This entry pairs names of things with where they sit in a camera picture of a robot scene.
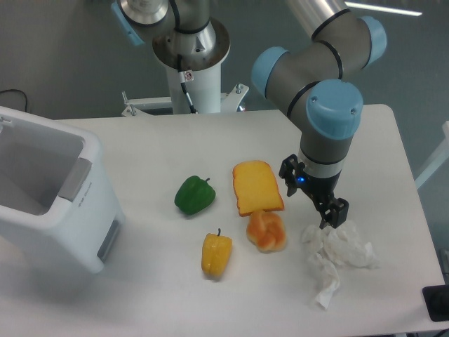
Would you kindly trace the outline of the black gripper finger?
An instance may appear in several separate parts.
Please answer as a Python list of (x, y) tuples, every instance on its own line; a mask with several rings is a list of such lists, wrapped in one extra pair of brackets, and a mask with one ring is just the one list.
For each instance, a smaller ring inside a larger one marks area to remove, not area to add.
[(279, 177), (284, 180), (287, 187), (287, 196), (291, 197), (298, 189), (304, 186), (304, 164), (296, 154), (292, 154), (281, 163)]
[(319, 206), (319, 213), (321, 215), (320, 229), (328, 226), (337, 229), (347, 219), (349, 210), (349, 202), (343, 198), (331, 198), (327, 203)]

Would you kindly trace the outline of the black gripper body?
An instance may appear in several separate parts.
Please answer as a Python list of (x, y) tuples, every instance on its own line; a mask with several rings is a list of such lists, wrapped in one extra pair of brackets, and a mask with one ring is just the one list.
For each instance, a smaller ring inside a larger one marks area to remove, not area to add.
[(317, 210), (330, 208), (339, 177), (340, 173), (329, 178), (317, 178), (305, 173), (303, 168), (295, 173), (297, 187), (313, 201)]

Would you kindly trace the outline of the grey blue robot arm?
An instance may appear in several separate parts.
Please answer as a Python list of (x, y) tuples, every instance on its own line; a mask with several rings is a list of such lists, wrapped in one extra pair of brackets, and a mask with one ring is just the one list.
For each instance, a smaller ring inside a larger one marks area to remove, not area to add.
[[(299, 152), (279, 171), (288, 195), (302, 190), (320, 213), (320, 226), (339, 227), (349, 204), (334, 189), (363, 108), (359, 90), (344, 77), (380, 58), (387, 36), (379, 21), (356, 17), (343, 1), (288, 5), (311, 44), (299, 53), (268, 48), (251, 79), (302, 134)], [(150, 43), (166, 68), (174, 113), (221, 110), (221, 64), (230, 40), (208, 1), (114, 1), (112, 10), (130, 40)]]

